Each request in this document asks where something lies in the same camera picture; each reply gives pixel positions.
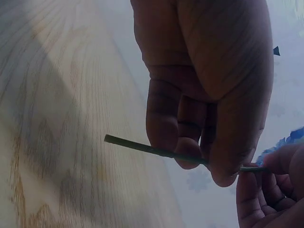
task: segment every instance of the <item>thin stick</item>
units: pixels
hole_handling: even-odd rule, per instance
[[[130,149],[134,149],[134,150],[138,150],[138,151],[142,151],[142,152],[156,154],[156,155],[159,155],[162,157],[175,158],[175,159],[180,159],[180,160],[184,160],[187,162],[208,165],[208,161],[203,158],[194,158],[194,157],[184,155],[184,154],[177,154],[177,153],[173,153],[173,152],[170,152],[167,150],[157,149],[157,148],[154,148],[154,147],[151,147],[148,145],[144,145],[144,144],[141,144],[138,142],[137,143],[132,142],[132,141],[118,138],[118,137],[108,135],[108,134],[105,135],[104,141],[107,143],[124,146],[124,147],[130,148]],[[245,172],[267,171],[267,169],[264,167],[241,167],[240,170],[245,171]]]

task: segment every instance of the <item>wood grain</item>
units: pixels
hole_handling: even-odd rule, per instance
[[[94,0],[0,1],[0,227],[181,228],[143,100]]]

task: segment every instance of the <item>table surface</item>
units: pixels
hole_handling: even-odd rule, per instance
[[[0,228],[182,228],[95,0],[0,1]]]
[[[275,56],[275,78],[265,130],[254,159],[265,149],[304,126],[304,0],[268,0]],[[148,72],[141,61],[133,36],[132,8],[125,0],[103,0],[108,27],[135,82],[147,98]],[[182,170],[165,159],[186,228],[238,227],[235,184],[217,187],[207,170],[200,166]]]

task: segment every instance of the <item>hand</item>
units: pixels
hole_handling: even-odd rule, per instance
[[[237,182],[240,228],[304,227],[304,145],[284,146],[264,158],[272,173],[241,173]]]
[[[241,164],[252,160],[272,90],[266,1],[131,3],[136,41],[151,77],[151,145],[202,156],[213,180],[231,185]],[[177,162],[185,169],[198,166]]]

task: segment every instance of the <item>blue fabric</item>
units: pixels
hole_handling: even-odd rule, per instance
[[[272,147],[268,150],[264,150],[262,152],[262,154],[257,158],[256,164],[259,166],[263,165],[263,159],[267,154],[276,151],[281,146],[297,143],[297,142],[299,142],[300,139],[304,139],[304,127],[300,128],[298,130],[292,131],[287,138],[283,138],[280,141],[278,141],[274,147]]]

